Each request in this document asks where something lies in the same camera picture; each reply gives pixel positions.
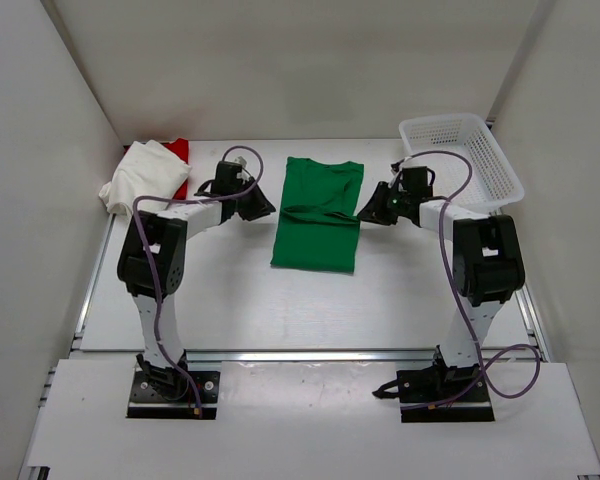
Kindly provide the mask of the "green t shirt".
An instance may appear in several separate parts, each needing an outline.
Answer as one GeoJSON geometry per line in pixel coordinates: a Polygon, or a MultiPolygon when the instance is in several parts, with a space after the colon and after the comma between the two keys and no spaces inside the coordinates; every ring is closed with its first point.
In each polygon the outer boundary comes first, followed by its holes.
{"type": "Polygon", "coordinates": [[[271,265],[352,274],[360,234],[355,210],[363,179],[360,163],[289,157],[271,265]]]}

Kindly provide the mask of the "red t shirt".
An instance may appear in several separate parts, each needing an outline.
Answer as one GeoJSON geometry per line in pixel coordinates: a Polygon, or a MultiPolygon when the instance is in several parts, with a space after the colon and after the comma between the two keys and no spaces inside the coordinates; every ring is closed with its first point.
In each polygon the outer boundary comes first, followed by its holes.
{"type": "Polygon", "coordinates": [[[163,193],[170,194],[173,200],[183,200],[187,195],[191,170],[189,142],[178,138],[162,146],[168,153],[164,165],[163,193]]]}

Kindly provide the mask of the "white t shirt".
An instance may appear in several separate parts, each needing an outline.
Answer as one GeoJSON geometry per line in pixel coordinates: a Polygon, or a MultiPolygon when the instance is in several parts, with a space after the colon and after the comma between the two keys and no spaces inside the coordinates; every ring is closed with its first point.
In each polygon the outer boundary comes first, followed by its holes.
{"type": "Polygon", "coordinates": [[[130,217],[134,200],[143,195],[172,199],[163,193],[168,153],[162,144],[155,140],[135,141],[126,149],[112,179],[98,194],[108,213],[130,217]]]}

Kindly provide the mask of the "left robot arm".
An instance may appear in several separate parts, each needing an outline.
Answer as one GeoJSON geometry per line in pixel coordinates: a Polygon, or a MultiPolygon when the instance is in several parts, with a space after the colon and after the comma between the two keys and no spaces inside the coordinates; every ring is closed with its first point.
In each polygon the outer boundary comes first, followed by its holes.
{"type": "Polygon", "coordinates": [[[137,357],[145,381],[169,401],[197,397],[199,387],[186,365],[175,313],[175,293],[184,278],[187,241],[237,215],[254,221],[275,207],[259,187],[261,176],[248,172],[239,156],[221,160],[215,177],[195,196],[171,200],[156,213],[132,214],[117,265],[117,275],[138,310],[144,351],[137,357]]]}

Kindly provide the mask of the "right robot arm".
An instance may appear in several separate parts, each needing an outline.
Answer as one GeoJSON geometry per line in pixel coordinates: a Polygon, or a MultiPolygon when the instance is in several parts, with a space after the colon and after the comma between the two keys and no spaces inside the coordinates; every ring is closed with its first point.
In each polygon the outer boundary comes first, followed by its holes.
{"type": "Polygon", "coordinates": [[[434,409],[468,394],[484,375],[481,347],[495,315],[525,281],[513,219],[459,206],[433,192],[434,172],[394,164],[394,177],[377,185],[359,220],[383,226],[401,218],[437,234],[443,267],[456,312],[431,366],[404,371],[398,390],[375,391],[398,397],[408,408],[434,409]]]}

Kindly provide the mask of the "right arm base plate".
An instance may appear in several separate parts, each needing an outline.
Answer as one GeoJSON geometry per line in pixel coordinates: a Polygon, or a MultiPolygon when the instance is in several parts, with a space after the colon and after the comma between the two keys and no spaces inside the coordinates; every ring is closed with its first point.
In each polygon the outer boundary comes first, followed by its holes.
{"type": "Polygon", "coordinates": [[[478,364],[450,367],[441,358],[422,369],[402,369],[372,392],[397,399],[402,423],[487,423],[495,420],[488,387],[478,364]]]}

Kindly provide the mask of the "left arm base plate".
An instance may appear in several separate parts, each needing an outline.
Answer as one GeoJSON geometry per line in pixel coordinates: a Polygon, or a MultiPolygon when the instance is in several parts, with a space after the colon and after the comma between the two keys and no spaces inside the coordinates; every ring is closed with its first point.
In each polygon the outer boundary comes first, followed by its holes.
{"type": "Polygon", "coordinates": [[[137,364],[128,397],[129,419],[215,420],[221,372],[190,370],[198,396],[189,382],[172,368],[137,364]]]}

